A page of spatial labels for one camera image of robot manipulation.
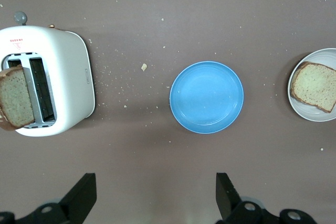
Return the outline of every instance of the white plate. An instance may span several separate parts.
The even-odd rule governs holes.
[[[314,122],[325,122],[329,120],[333,120],[336,118],[336,106],[331,111],[331,113],[325,113],[322,110],[316,108],[315,106],[310,106],[299,102],[295,98],[290,96],[290,83],[292,82],[293,75],[299,65],[301,65],[304,61],[310,61],[315,63],[320,63],[325,66],[336,69],[336,48],[326,48],[321,49],[316,52],[311,53],[310,55],[304,57],[294,68],[292,74],[290,75],[288,82],[288,98],[289,102],[292,105],[293,109],[303,118],[314,121]]]

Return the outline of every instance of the bread crumb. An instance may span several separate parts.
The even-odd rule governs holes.
[[[142,67],[141,67],[141,69],[142,69],[142,71],[145,71],[146,70],[146,68],[147,68],[147,65],[144,63],[144,64],[142,64]]]

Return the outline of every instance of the plate rim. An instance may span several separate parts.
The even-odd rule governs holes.
[[[210,132],[199,132],[199,131],[196,131],[196,130],[192,130],[192,129],[189,129],[187,128],[185,125],[183,125],[179,120],[178,118],[176,117],[175,113],[174,113],[174,110],[172,108],[172,93],[173,93],[173,88],[177,82],[177,80],[179,79],[179,77],[184,73],[186,72],[189,68],[192,68],[192,67],[195,67],[195,65],[201,65],[201,64],[205,64],[205,63],[214,63],[214,64],[217,64],[217,65],[220,65],[221,67],[224,67],[225,69],[229,70],[231,73],[233,73],[233,75],[236,77],[236,79],[238,80],[238,83],[239,83],[239,89],[241,90],[241,105],[239,106],[239,109],[238,109],[238,112],[237,112],[237,115],[235,116],[235,118],[227,125],[225,125],[225,127],[221,127],[219,130],[216,130],[216,131],[210,131]],[[184,127],[185,129],[191,131],[191,132],[194,132],[194,133],[198,133],[198,134],[213,134],[213,133],[217,133],[219,131],[222,131],[226,128],[228,128],[237,118],[238,116],[240,115],[241,113],[241,110],[243,108],[243,105],[244,105],[244,87],[243,87],[243,84],[239,78],[239,76],[236,74],[235,71],[233,71],[230,67],[228,67],[227,65],[221,63],[221,62],[218,62],[218,61],[211,61],[211,60],[206,60],[206,61],[199,61],[199,62],[196,62],[196,63],[193,63],[189,66],[187,66],[186,68],[184,68],[175,78],[172,86],[171,86],[171,89],[170,89],[170,95],[169,95],[169,105],[170,105],[170,108],[171,108],[171,112],[173,114],[173,116],[175,117],[175,119],[177,120],[177,122],[182,126]]]
[[[293,97],[290,95],[290,84],[291,84],[291,81],[292,81],[292,79],[293,79],[293,75],[294,75],[295,71],[298,69],[298,67],[299,67],[303,62],[307,61],[307,59],[308,59],[309,57],[311,57],[311,56],[313,56],[313,55],[315,55],[315,54],[317,54],[317,53],[319,53],[319,52],[321,52],[321,51],[326,51],[326,50],[335,50],[335,57],[336,57],[336,48],[323,48],[323,49],[320,49],[320,50],[317,50],[317,51],[314,51],[314,52],[308,54],[308,55],[305,56],[303,59],[301,59],[301,60],[299,61],[299,63],[297,63],[297,65],[294,67],[294,69],[293,69],[293,71],[292,71],[292,73],[291,73],[291,75],[290,75],[290,77],[289,77],[288,85],[287,85],[287,96],[288,96],[289,103],[290,103],[290,105],[292,106],[293,110],[294,110],[299,116],[301,116],[302,118],[304,118],[304,119],[306,119],[306,120],[308,120],[308,121],[312,121],[312,122],[327,122],[327,121],[331,121],[331,120],[336,119],[336,116],[333,117],[333,118],[330,118],[330,119],[326,119],[326,120],[314,120],[314,119],[311,119],[311,118],[308,118],[308,117],[302,115],[302,114],[296,109],[295,105],[294,105],[293,102],[292,102],[293,99],[295,99],[295,98],[293,98]]]

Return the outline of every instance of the bread crust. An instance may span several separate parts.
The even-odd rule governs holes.
[[[8,77],[11,76],[15,71],[22,71],[23,67],[22,66],[15,66],[15,67],[11,67],[8,69],[5,69],[3,71],[0,72],[0,82]],[[3,105],[0,102],[0,127],[3,128],[6,131],[14,131],[17,130],[19,128],[22,128],[23,126],[29,125],[31,123],[34,122],[34,120],[32,120],[31,122],[24,124],[24,125],[19,125],[19,126],[15,126],[13,124],[11,124],[10,121],[8,121],[7,119],[7,115],[6,113],[3,111]]]
[[[296,79],[297,79],[297,77],[298,77],[299,72],[300,72],[303,68],[305,68],[306,66],[308,66],[308,65],[324,66],[324,67],[327,67],[327,68],[329,68],[329,69],[335,71],[333,68],[330,68],[330,67],[328,67],[328,66],[326,66],[326,65],[323,65],[323,64],[319,64],[319,63],[315,63],[315,62],[310,62],[310,61],[305,61],[305,62],[303,62],[302,64],[300,64],[300,66],[297,68],[297,70],[295,71],[295,73],[294,73],[294,75],[293,75],[293,78],[292,78],[292,81],[291,81],[291,84],[290,84],[290,95],[291,95],[293,98],[295,98],[296,100],[298,100],[299,102],[302,102],[302,103],[304,103],[304,104],[308,104],[308,105],[311,105],[311,106],[315,106],[316,108],[318,108],[318,109],[324,111],[325,113],[331,113],[331,111],[333,110],[333,108],[334,108],[335,105],[336,105],[336,100],[335,100],[334,105],[333,105],[333,107],[331,108],[331,110],[326,110],[326,109],[320,107],[318,104],[312,104],[312,103],[309,103],[309,102],[304,102],[304,101],[303,101],[302,99],[300,99],[300,98],[295,94],[295,92],[294,92],[294,90],[295,90],[295,83],[296,83]]]

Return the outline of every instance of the bread slice on white plate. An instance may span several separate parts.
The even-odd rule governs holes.
[[[336,70],[319,63],[302,63],[293,75],[290,94],[300,102],[331,113],[336,104]]]
[[[0,127],[12,131],[34,122],[23,67],[0,72]]]

